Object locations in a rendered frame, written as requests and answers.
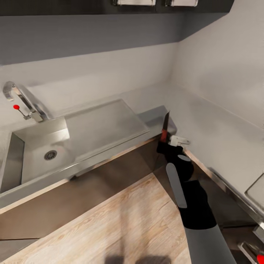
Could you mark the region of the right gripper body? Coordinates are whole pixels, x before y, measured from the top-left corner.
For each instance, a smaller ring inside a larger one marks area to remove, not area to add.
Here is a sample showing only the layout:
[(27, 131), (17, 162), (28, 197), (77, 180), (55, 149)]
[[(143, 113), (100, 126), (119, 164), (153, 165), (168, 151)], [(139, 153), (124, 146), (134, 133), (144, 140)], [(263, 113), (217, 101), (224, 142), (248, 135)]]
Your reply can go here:
[(157, 153), (164, 154), (165, 157), (166, 157), (166, 154), (169, 151), (171, 151), (171, 150), (177, 150), (179, 152), (182, 152), (183, 151), (183, 147), (182, 146), (176, 146), (175, 147), (175, 146), (169, 145), (166, 142), (161, 142), (161, 141), (158, 142), (158, 145), (157, 145)]

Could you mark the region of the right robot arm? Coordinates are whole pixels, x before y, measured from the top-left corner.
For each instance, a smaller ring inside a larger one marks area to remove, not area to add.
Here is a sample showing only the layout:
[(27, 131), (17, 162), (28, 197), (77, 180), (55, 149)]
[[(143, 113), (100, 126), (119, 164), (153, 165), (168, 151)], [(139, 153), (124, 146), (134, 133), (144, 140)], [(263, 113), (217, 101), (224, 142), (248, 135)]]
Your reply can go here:
[(166, 172), (182, 217), (191, 264), (237, 264), (209, 208), (208, 196), (194, 173), (192, 160), (178, 143), (190, 145), (189, 138), (172, 135), (170, 142), (158, 142), (157, 153), (166, 157)]

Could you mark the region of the parer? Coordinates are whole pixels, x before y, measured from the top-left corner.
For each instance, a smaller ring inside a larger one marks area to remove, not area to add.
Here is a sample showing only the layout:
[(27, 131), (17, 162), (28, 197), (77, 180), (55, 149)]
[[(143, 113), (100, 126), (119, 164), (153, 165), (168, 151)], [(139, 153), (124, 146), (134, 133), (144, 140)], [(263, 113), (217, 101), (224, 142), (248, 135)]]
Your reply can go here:
[(167, 135), (167, 129), (168, 129), (168, 118), (169, 118), (169, 112), (165, 115), (163, 128), (162, 128), (162, 136), (161, 136), (161, 142), (166, 142), (166, 135)]

